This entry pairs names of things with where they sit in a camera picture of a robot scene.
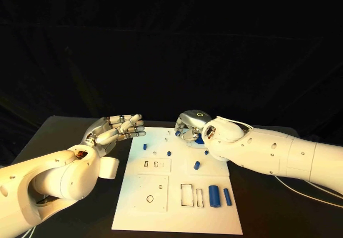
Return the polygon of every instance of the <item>black table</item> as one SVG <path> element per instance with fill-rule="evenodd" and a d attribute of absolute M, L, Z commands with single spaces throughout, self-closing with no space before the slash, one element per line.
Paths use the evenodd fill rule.
<path fill-rule="evenodd" d="M 85 118 L 47 118 L 12 163 L 64 150 L 77 144 L 85 129 L 93 121 L 95 119 Z M 174 122 L 146 121 L 145 126 L 172 127 Z M 268 129 L 296 136 L 291 128 L 268 127 Z M 108 154 L 119 160 L 116 178 L 97 179 L 87 197 L 36 227 L 33 238 L 233 237 L 234 235 L 110 230 L 129 147 L 131 140 L 121 141 Z M 273 176 L 249 171 L 232 162 L 227 162 L 227 166 L 243 230 L 243 235 L 236 237 L 331 238 L 343 236 L 341 208 L 325 205 L 293 193 Z M 304 193 L 341 203 L 338 199 L 335 200 L 334 197 L 317 191 L 302 181 L 291 178 L 282 180 Z"/>

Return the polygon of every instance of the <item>black backdrop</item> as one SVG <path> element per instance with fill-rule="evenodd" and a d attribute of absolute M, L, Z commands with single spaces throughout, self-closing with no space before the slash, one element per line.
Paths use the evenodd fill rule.
<path fill-rule="evenodd" d="M 108 2 L 1 2 L 0 163 L 51 115 L 201 109 L 343 144 L 338 14 Z"/>

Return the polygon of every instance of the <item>white pegboard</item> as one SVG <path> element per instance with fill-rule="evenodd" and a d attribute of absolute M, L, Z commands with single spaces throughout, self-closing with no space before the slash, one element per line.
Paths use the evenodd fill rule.
<path fill-rule="evenodd" d="M 132 139 L 112 229 L 242 235 L 226 162 L 217 161 L 208 154 L 204 155 L 203 145 L 187 143 L 177 138 L 172 128 L 146 127 L 145 132 L 145 136 Z M 146 160 L 151 162 L 154 159 L 158 163 L 165 162 L 170 169 L 158 171 L 157 168 L 144 167 L 144 162 Z M 193 169 L 194 161 L 200 162 L 197 171 Z M 145 183 L 148 187 L 139 187 L 142 185 L 136 180 L 138 176 L 149 177 L 146 179 L 149 182 Z M 161 184 L 162 189 L 158 191 L 155 187 L 162 183 L 159 179 L 164 177 L 167 177 L 167 184 Z M 181 184 L 191 184 L 193 206 L 190 207 L 181 206 L 180 203 Z M 221 203 L 219 208 L 208 206 L 210 185 L 219 187 Z M 226 205 L 224 188 L 229 190 L 232 206 Z M 203 207 L 197 207 L 195 189 L 201 189 Z M 154 201 L 164 200 L 162 192 L 167 192 L 167 205 L 164 207 L 155 203 L 154 206 Z M 155 193 L 158 198 L 151 203 L 146 202 L 149 193 Z"/>

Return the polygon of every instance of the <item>robotic hand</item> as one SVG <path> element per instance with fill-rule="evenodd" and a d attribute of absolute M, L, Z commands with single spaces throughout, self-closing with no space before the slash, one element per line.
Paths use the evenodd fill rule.
<path fill-rule="evenodd" d="M 118 160 L 105 155 L 116 141 L 145 135 L 139 119 L 100 118 L 79 145 L 0 169 L 1 238 L 17 236 L 83 199 L 97 177 L 115 178 Z"/>
<path fill-rule="evenodd" d="M 183 134 L 184 125 L 190 130 Z M 217 160 L 230 160 L 262 174 L 302 179 L 343 193 L 343 147 L 221 117 L 211 120 L 198 110 L 180 114 L 174 130 L 184 140 L 194 140 L 201 133 L 204 146 Z"/>

